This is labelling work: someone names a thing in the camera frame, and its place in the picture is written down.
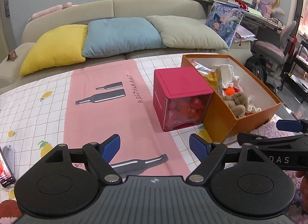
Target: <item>beige sofa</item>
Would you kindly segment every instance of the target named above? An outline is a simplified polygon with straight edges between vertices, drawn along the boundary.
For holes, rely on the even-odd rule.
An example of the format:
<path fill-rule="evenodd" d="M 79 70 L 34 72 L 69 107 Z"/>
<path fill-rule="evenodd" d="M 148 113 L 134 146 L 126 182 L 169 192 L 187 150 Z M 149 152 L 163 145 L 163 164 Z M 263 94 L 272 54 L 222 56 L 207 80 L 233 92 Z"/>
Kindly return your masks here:
<path fill-rule="evenodd" d="M 142 17 L 149 15 L 175 15 L 206 21 L 206 14 L 202 6 L 191 0 L 103 0 L 73 6 L 57 11 L 28 23 L 22 35 L 22 44 L 17 47 L 18 58 L 14 61 L 0 63 L 0 94 L 23 84 L 37 81 L 55 74 L 93 66 L 118 60 L 149 57 L 163 54 L 187 53 L 187 52 L 217 52 L 229 54 L 241 63 L 252 55 L 250 42 L 233 43 L 227 50 L 211 49 L 177 49 L 163 48 L 151 50 L 139 50 L 127 54 L 116 55 L 108 58 L 87 59 L 83 63 L 70 66 L 52 67 L 26 76 L 19 76 L 21 65 L 35 42 L 46 32 L 59 26 L 105 17 Z"/>

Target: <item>cardboard box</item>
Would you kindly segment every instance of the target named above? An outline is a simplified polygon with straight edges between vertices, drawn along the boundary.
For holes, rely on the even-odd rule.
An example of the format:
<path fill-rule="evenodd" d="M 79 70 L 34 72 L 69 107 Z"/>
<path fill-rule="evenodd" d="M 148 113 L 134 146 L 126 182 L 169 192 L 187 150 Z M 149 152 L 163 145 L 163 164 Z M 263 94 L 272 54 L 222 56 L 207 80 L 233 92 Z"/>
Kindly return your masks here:
<path fill-rule="evenodd" d="M 199 125 L 213 94 L 194 67 L 156 69 L 153 105 L 164 131 Z"/>
<path fill-rule="evenodd" d="M 187 54 L 183 55 L 182 67 L 191 67 L 191 60 L 212 68 L 214 65 L 230 64 L 234 67 L 235 75 L 241 79 L 240 85 L 247 96 L 254 96 L 256 107 L 262 109 L 253 115 L 237 119 L 229 107 L 214 91 L 208 109 L 205 113 L 203 124 L 213 142 L 224 142 L 227 137 L 240 132 L 250 132 L 271 120 L 277 112 L 281 101 L 254 76 L 246 67 L 228 55 L 212 54 Z"/>

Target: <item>backpack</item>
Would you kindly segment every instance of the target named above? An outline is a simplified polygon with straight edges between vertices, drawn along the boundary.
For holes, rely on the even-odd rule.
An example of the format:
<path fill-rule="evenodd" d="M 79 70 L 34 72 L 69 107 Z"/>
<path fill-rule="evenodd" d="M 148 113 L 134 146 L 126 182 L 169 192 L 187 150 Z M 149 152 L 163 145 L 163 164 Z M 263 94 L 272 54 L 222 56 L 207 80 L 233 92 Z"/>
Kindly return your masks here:
<path fill-rule="evenodd" d="M 266 60 L 262 55 L 253 55 L 245 64 L 245 67 L 252 72 L 264 84 L 267 80 Z"/>

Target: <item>screw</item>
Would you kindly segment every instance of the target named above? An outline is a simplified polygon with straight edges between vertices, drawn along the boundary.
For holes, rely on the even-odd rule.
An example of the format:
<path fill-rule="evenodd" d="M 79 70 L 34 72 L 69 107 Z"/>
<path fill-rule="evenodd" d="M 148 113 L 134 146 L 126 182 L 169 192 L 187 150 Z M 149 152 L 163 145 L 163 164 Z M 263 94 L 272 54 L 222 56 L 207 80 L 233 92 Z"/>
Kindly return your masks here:
<path fill-rule="evenodd" d="M 199 174 L 193 174 L 189 177 L 189 180 L 195 183 L 204 181 L 204 177 Z"/>
<path fill-rule="evenodd" d="M 108 182 L 117 182 L 120 177 L 117 176 L 116 174 L 108 174 L 105 176 L 105 181 L 108 181 Z"/>

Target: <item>small wooden sign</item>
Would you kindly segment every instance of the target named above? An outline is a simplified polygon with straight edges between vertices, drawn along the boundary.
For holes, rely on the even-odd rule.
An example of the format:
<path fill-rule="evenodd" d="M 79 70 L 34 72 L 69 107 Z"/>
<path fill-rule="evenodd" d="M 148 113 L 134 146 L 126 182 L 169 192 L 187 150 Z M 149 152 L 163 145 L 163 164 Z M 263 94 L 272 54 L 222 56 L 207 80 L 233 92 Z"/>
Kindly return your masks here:
<path fill-rule="evenodd" d="M 16 54 L 15 50 L 13 50 L 12 52 L 9 53 L 8 57 L 7 57 L 7 61 L 14 61 L 16 60 L 18 57 L 18 55 Z"/>

